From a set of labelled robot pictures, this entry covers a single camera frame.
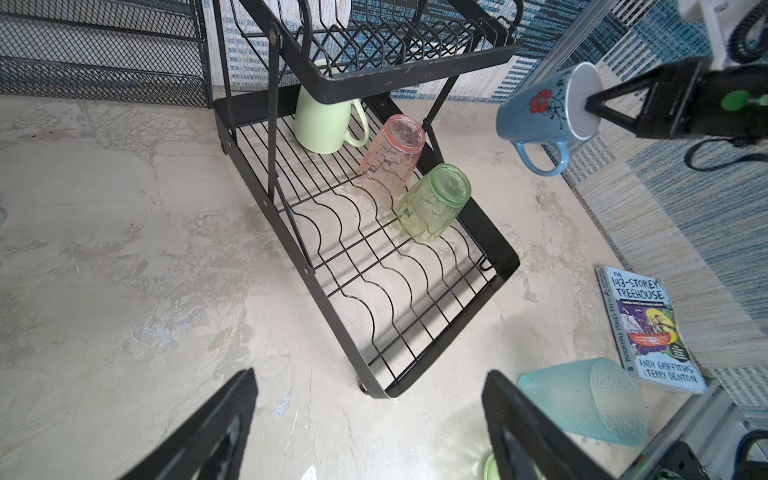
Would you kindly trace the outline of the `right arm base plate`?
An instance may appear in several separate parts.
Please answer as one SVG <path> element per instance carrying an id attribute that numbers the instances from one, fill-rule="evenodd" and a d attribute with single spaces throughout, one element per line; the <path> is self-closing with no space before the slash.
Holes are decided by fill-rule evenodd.
<path id="1" fill-rule="evenodd" d="M 653 480 L 709 480 L 705 467 L 690 446 L 682 441 L 672 444 L 650 475 Z"/>

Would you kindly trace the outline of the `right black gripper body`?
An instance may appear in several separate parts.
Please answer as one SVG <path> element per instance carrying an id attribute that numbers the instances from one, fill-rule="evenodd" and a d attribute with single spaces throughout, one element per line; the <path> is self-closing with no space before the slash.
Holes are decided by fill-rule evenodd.
<path id="1" fill-rule="evenodd" d="M 767 66 L 711 70 L 705 58 L 664 64 L 638 77 L 647 90 L 635 135 L 652 139 L 767 137 Z"/>

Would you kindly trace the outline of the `blue speckled ceramic mug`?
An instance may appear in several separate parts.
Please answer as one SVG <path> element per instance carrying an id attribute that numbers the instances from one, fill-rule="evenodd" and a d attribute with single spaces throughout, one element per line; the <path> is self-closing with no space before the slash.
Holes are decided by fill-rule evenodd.
<path id="1" fill-rule="evenodd" d="M 496 133 L 511 142 L 530 171 L 543 177 L 557 176 L 569 165 L 567 144 L 586 141 L 598 132 L 601 119 L 586 110 L 586 103 L 602 90 L 598 69 L 589 62 L 558 71 L 501 104 Z M 525 151 L 528 144 L 555 146 L 559 163 L 547 171 L 536 167 Z"/>

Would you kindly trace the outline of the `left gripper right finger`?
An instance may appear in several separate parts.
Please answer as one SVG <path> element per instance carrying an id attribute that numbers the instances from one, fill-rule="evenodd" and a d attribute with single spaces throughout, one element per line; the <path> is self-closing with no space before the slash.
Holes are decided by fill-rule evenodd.
<path id="1" fill-rule="evenodd" d="M 500 371 L 487 373 L 481 401 L 501 479 L 611 477 Z"/>

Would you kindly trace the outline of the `clear green plastic cup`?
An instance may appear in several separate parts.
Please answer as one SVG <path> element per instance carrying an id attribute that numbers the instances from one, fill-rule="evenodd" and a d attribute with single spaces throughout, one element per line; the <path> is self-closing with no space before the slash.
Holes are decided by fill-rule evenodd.
<path id="1" fill-rule="evenodd" d="M 402 229 L 416 242 L 439 238 L 471 198 L 469 179 L 456 166 L 439 164 L 399 201 L 394 212 Z"/>
<path id="2" fill-rule="evenodd" d="M 495 455 L 489 454 L 483 466 L 483 480 L 500 480 L 500 473 Z"/>

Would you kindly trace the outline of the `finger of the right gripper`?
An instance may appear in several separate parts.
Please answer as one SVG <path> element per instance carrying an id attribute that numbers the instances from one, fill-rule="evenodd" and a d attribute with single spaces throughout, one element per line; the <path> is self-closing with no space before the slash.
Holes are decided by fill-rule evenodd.
<path id="1" fill-rule="evenodd" d="M 585 109 L 587 112 L 621 127 L 628 132 L 633 134 L 636 133 L 637 118 L 609 107 L 605 99 L 589 98 L 586 102 Z"/>
<path id="2" fill-rule="evenodd" d="M 608 105 L 609 101 L 650 88 L 656 83 L 658 76 L 659 67 L 656 67 L 618 85 L 603 89 L 587 99 L 585 108 L 593 114 L 618 113 L 618 110 Z"/>

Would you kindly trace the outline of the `translucent teal plastic cup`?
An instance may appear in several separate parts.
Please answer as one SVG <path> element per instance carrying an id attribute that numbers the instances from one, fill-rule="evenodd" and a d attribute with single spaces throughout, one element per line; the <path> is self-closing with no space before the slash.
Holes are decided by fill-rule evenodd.
<path id="1" fill-rule="evenodd" d="M 607 358 L 529 372 L 518 388 L 560 429 L 595 440 L 640 446 L 649 435 L 638 385 Z"/>

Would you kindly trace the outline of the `clear pink plastic cup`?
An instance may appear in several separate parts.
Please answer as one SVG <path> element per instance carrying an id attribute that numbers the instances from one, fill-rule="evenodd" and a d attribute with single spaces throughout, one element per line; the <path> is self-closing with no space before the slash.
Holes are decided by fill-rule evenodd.
<path id="1" fill-rule="evenodd" d="M 396 114 L 381 127 L 361 166 L 363 188 L 382 204 L 399 198 L 426 142 L 421 124 Z"/>

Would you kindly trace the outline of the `light green ceramic mug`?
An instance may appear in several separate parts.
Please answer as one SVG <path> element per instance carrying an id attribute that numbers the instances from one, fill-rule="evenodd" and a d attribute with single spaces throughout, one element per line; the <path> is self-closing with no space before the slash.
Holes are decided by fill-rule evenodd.
<path id="1" fill-rule="evenodd" d="M 353 111 L 361 121 L 361 138 L 355 138 L 350 131 Z M 365 146 L 370 127 L 360 99 L 322 104 L 302 85 L 296 105 L 294 135 L 306 150 L 327 155 L 338 152 L 345 144 L 356 148 Z"/>

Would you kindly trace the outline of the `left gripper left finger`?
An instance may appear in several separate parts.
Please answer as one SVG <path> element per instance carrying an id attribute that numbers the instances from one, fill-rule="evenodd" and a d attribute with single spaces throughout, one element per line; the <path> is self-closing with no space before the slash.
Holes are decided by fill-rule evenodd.
<path id="1" fill-rule="evenodd" d="M 253 369 L 235 373 L 125 479 L 237 479 L 254 416 Z"/>

